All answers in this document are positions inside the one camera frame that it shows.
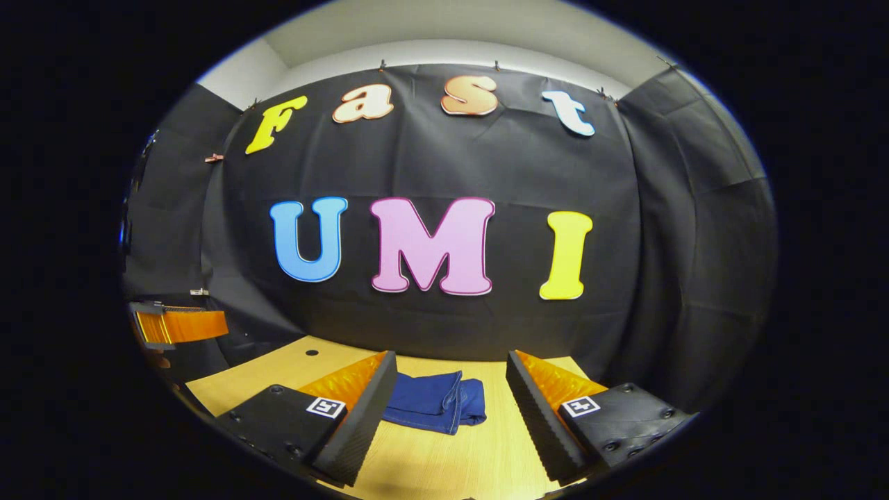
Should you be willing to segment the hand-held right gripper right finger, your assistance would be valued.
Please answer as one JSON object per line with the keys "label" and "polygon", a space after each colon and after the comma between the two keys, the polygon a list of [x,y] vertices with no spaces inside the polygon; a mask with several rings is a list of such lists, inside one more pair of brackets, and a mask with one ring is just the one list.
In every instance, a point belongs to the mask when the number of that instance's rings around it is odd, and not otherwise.
{"label": "hand-held right gripper right finger", "polygon": [[561,486],[622,468],[697,418],[638,384],[606,388],[518,349],[506,377],[547,478]]}

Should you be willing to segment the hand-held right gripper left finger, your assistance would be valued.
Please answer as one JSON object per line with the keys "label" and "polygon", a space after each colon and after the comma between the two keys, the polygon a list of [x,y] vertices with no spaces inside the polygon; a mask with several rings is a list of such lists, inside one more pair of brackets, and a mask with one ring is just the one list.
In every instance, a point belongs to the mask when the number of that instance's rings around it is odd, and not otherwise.
{"label": "hand-held right gripper left finger", "polygon": [[396,352],[382,351],[297,390],[270,384],[215,421],[290,474],[353,486],[396,382]]}

